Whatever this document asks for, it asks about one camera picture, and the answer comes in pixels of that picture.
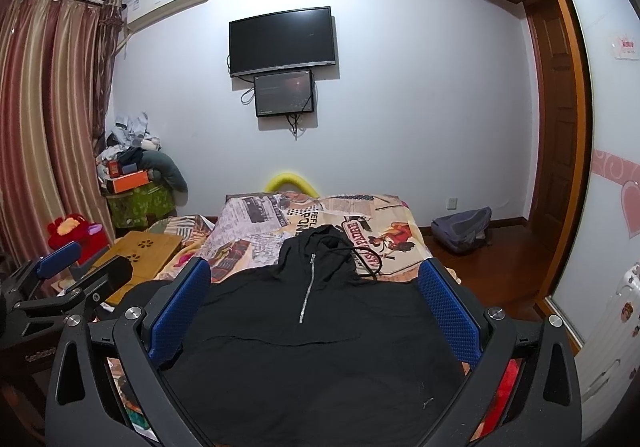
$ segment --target heart sticker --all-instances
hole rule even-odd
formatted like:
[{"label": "heart sticker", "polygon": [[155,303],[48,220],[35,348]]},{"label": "heart sticker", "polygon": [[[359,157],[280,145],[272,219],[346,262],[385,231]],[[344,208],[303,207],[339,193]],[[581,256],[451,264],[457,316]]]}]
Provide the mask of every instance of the heart sticker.
[{"label": "heart sticker", "polygon": [[629,239],[640,234],[640,187],[634,181],[622,186],[622,212],[625,215]]}]

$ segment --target backpack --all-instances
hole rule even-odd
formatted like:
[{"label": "backpack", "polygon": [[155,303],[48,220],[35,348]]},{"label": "backpack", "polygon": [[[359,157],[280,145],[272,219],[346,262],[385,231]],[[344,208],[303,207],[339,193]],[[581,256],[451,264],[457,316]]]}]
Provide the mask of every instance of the backpack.
[{"label": "backpack", "polygon": [[433,237],[451,252],[464,253],[484,244],[491,207],[467,210],[431,221]]}]

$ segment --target stuffed toy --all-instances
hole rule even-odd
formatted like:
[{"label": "stuffed toy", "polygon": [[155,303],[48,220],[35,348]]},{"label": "stuffed toy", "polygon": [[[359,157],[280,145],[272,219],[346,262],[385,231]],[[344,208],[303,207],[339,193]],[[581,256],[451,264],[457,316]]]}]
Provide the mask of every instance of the stuffed toy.
[{"label": "stuffed toy", "polygon": [[76,241],[82,247],[78,265],[82,265],[109,246],[109,240],[101,225],[89,223],[82,214],[69,214],[66,218],[58,218],[47,226],[49,231],[49,246],[57,250],[72,241]]}]

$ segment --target black hoodie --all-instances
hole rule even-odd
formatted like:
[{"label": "black hoodie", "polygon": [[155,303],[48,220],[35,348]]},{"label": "black hoodie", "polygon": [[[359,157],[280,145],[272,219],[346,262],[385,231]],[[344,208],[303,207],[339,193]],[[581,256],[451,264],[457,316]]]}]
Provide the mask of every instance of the black hoodie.
[{"label": "black hoodie", "polygon": [[212,284],[164,377],[212,443],[413,446],[463,380],[414,281],[356,274],[326,225]]}]

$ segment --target green bag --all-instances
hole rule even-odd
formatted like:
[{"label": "green bag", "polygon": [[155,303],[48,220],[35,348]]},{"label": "green bag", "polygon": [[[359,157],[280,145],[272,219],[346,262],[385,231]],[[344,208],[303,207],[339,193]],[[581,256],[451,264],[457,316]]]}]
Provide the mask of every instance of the green bag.
[{"label": "green bag", "polygon": [[148,183],[120,194],[107,194],[113,226],[148,227],[175,209],[174,197],[163,184]]}]

